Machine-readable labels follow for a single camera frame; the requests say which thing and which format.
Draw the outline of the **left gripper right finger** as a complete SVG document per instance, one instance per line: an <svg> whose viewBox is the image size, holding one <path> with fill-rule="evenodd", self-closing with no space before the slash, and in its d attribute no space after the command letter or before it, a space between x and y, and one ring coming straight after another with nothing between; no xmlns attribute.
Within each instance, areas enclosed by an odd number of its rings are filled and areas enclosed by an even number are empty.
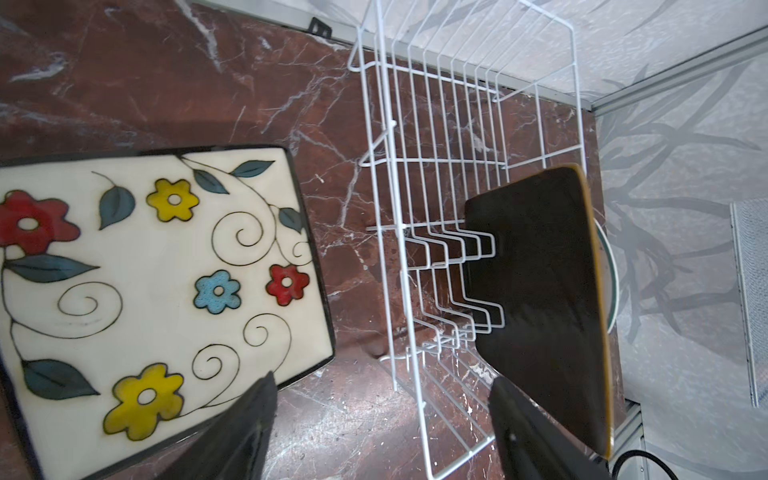
<svg viewBox="0 0 768 480"><path fill-rule="evenodd" d="M489 411L507 479L608 479L508 379L494 379Z"/></svg>

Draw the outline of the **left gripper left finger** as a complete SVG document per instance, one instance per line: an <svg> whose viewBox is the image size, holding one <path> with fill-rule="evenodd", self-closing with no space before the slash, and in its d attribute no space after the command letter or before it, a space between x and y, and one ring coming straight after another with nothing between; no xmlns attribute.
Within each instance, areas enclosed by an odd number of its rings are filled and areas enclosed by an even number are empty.
<svg viewBox="0 0 768 480"><path fill-rule="evenodd" d="M260 479L277 410L272 373L253 384L161 479Z"/></svg>

